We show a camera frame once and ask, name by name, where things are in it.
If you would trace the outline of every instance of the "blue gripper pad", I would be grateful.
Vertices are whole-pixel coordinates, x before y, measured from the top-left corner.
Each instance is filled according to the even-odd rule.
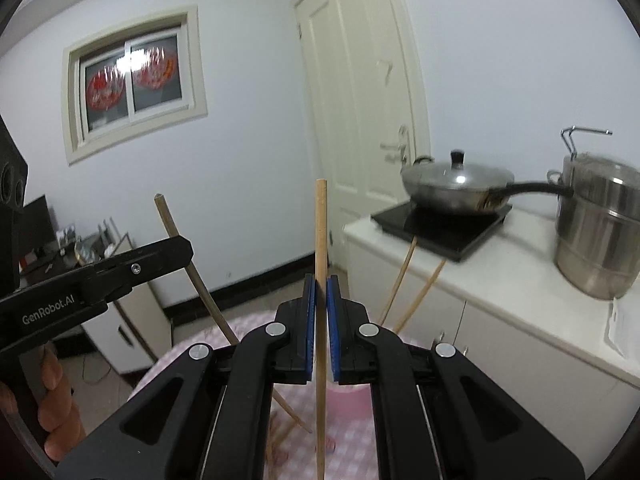
[[[334,373],[334,381],[337,383],[340,381],[340,336],[338,336],[335,293],[332,279],[328,278],[326,280],[326,309],[329,317],[329,350],[331,352],[331,370]]]
[[[312,379],[314,369],[314,338],[316,337],[316,280],[306,299],[306,380]]]

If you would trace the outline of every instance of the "tile floor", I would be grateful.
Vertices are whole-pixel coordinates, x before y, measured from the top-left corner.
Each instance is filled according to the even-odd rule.
[[[332,268],[330,274],[337,274],[340,290],[349,297],[349,282],[343,270]],[[284,301],[302,295],[303,280],[284,286],[255,300],[235,306],[223,312],[228,320],[264,310],[276,310]],[[174,329],[177,344],[213,324],[209,317],[198,319]],[[111,414],[121,407],[132,392],[132,388],[114,371],[98,353],[71,357],[62,360],[62,366],[74,389],[74,399],[80,409],[84,428],[90,433],[100,426]]]

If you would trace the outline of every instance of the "window frame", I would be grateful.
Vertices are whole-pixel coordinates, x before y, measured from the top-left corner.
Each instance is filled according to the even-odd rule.
[[[123,49],[126,56],[138,44],[171,36],[177,37],[182,98],[136,112],[131,73],[127,72],[128,116],[89,132],[85,67],[114,56]],[[108,50],[92,56],[92,53],[105,48]],[[104,30],[65,49],[63,63],[63,136],[68,165],[133,137],[207,115],[197,6],[143,16]]]

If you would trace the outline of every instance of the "stainless steel pot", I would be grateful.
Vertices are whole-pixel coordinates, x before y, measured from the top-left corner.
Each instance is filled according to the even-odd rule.
[[[520,193],[572,196],[573,190],[549,182],[514,183],[511,171],[464,162],[465,153],[451,152],[451,163],[421,156],[402,169],[402,184],[412,200],[423,207],[448,214],[488,214]]]
[[[578,154],[570,140],[577,130],[591,131],[563,130],[570,155],[562,173],[547,174],[575,191],[559,205],[556,266],[584,293],[612,300],[629,290],[640,271],[640,172],[610,158]]]

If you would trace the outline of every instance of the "white wall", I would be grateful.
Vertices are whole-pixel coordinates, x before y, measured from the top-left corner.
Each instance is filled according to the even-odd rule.
[[[564,126],[610,128],[582,150],[640,166],[640,38],[616,0],[405,0],[438,158],[544,179],[561,168]],[[554,215],[556,200],[513,199]]]
[[[67,167],[63,49],[156,10],[198,4],[209,115]],[[27,200],[46,193],[60,224],[95,231],[113,216],[138,245],[165,237],[162,192],[210,288],[313,251],[308,127],[288,0],[87,0],[0,59],[0,112],[30,165]],[[156,283],[163,304],[194,296],[183,272]]]

